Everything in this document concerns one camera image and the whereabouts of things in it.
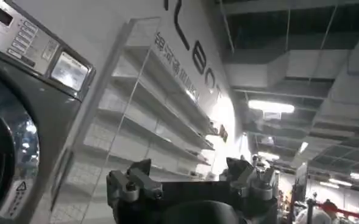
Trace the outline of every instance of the wall shelf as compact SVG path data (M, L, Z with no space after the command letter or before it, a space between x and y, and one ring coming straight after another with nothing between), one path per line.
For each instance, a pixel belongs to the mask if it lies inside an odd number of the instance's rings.
M110 121L120 122L122 116L124 113L119 111L111 111L111 110L105 110L105 109L98 109L98 115L103 118ZM128 130L132 130L137 132L140 136L147 137L152 142L155 142L158 145L161 145L165 150L169 150L173 153L179 154L182 157L194 161L200 164L211 166L208 162L204 161L203 159L198 158L197 156L191 154L185 149L182 149L181 147L175 145L171 142L171 140L164 138L155 132L151 131L150 129L140 125L139 123L132 120L130 117L128 117L126 114L124 115L124 121L122 124L123 128L126 128Z
M144 62L149 47L132 46L125 48L125 54L136 59L140 65ZM186 93L185 87L168 71L160 61L159 56L151 50L145 65L146 74L151 76L169 94L183 111L188 114L190 121L203 132L209 129L210 119L199 105Z
M107 156L108 151L105 151L104 149L100 149L97 147L92 147L89 145L82 145L81 147L79 147L78 149L76 149L78 152L80 152L80 154L78 155L79 159L81 161L85 161L86 163L89 164L93 164L96 166L102 166L102 161L101 159L104 159ZM130 159L125 159L122 158L120 156L114 155L112 153L109 153L108 156L108 161L111 163L116 163L119 164L119 167L121 167L122 169L127 169L132 163L134 163L135 161L132 161ZM198 177L194 177L185 173L180 173L180 172L176 172L176 171L171 171L171 170L167 170L164 169L160 166L151 165L151 173L162 173L162 174L168 174L168 175L176 175L176 176L181 176L181 177L185 177L185 178L191 178L191 179L199 179Z
M113 85L120 87L122 90L130 94L137 82L136 77L113 76ZM201 136L196 130L191 128L186 121L180 118L173 110L168 108L164 102L156 97L142 82L137 83L136 91L133 98L150 108L159 115L166 124L170 124L172 128L178 130L187 137L192 143L202 149L214 150L214 148Z

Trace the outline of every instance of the washing machine door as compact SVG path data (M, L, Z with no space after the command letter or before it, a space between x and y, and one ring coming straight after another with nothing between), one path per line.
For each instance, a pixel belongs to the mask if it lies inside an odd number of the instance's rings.
M37 127L0 81L0 223L13 223L34 185L40 159Z

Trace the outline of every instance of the screw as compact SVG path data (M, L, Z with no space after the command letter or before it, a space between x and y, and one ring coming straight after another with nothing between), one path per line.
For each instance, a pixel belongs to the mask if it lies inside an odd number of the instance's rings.
M154 197L155 197L155 199L161 199L161 198L162 198L162 192L160 192L160 191L155 191L155 192L154 192Z
M136 184L134 182L128 182L126 184L126 190L127 191L135 191L136 190Z

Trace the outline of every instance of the red barrier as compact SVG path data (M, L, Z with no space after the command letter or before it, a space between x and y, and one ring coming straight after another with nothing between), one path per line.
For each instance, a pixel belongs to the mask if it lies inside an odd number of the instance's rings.
M343 209L334 209L334 208L330 208L329 206L323 206L323 204L318 204L318 203L316 205L321 207L325 211L340 212L340 213L345 214L346 216L351 215L351 216L354 216L354 217L359 219L359 214L357 214L355 212L350 212L350 211L346 211L346 210L343 210Z

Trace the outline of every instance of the gray washing machine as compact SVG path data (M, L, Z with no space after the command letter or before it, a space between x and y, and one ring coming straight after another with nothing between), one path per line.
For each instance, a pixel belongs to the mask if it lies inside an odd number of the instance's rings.
M89 62L0 1L0 223L30 222L93 75Z

